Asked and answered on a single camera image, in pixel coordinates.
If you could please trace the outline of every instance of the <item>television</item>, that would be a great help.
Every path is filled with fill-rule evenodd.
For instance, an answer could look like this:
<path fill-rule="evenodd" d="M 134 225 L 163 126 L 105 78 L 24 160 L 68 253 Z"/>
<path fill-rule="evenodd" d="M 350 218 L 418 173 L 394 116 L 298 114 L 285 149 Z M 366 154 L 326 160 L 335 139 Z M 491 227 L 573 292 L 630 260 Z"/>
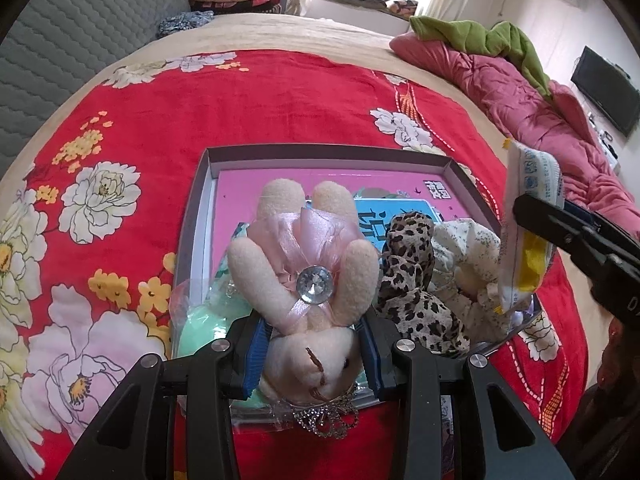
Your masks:
<path fill-rule="evenodd" d="M 617 129 L 631 133 L 640 116 L 640 92 L 620 67 L 586 46 L 571 81 Z"/>

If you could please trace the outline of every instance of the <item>rhinestone button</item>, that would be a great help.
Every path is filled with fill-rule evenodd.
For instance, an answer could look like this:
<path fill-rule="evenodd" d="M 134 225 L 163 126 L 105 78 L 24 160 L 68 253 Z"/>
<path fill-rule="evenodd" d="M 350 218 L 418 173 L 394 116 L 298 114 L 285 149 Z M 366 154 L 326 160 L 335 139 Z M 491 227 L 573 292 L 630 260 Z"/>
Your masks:
<path fill-rule="evenodd" d="M 324 267 L 307 267 L 300 272 L 296 280 L 296 290 L 305 303 L 324 303 L 334 293 L 334 279 Z"/>

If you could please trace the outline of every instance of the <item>white and yellow package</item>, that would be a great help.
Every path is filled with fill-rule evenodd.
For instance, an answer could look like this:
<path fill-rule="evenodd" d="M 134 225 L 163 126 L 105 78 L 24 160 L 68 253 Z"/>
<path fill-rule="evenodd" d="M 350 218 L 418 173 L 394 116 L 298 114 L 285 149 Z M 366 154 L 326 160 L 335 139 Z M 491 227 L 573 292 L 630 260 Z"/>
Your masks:
<path fill-rule="evenodd" d="M 540 286 L 554 246 L 519 227 L 513 217 L 513 203 L 523 194 L 564 207 L 562 173 L 548 153 L 533 150 L 512 140 L 504 193 L 504 222 L 500 232 L 498 290 L 502 312 L 528 310 L 532 294 Z"/>

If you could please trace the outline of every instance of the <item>pink comforter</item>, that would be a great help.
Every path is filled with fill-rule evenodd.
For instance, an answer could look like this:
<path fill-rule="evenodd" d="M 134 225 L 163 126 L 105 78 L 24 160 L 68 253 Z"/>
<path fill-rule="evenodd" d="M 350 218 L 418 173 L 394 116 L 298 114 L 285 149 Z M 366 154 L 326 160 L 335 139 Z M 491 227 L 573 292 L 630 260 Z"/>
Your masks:
<path fill-rule="evenodd" d="M 550 104 L 501 57 L 463 54 L 441 41 L 421 41 L 413 32 L 389 45 L 406 62 L 458 86 L 505 136 L 551 153 L 560 164 L 569 200 L 640 238 L 634 198 L 607 163 L 569 88 L 552 81 Z"/>

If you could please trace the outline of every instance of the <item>silver screw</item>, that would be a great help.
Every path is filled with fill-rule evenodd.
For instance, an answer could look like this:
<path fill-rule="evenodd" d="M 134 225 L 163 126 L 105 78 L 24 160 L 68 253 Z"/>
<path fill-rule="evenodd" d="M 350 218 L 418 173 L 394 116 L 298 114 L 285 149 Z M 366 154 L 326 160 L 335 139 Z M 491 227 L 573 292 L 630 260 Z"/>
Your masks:
<path fill-rule="evenodd" d="M 469 362 L 471 363 L 472 366 L 475 366 L 476 368 L 484 368 L 489 364 L 489 361 L 482 354 L 473 354 L 469 358 Z"/>
<path fill-rule="evenodd" d="M 140 359 L 140 364 L 145 368 L 153 368 L 158 364 L 158 356 L 155 354 L 147 354 Z"/>
<path fill-rule="evenodd" d="M 211 348 L 214 352 L 224 352 L 231 346 L 231 343 L 226 339 L 216 339 L 211 343 Z"/>
<path fill-rule="evenodd" d="M 401 339 L 396 343 L 396 348 L 402 352 L 410 352 L 415 348 L 415 343 L 410 339 Z"/>

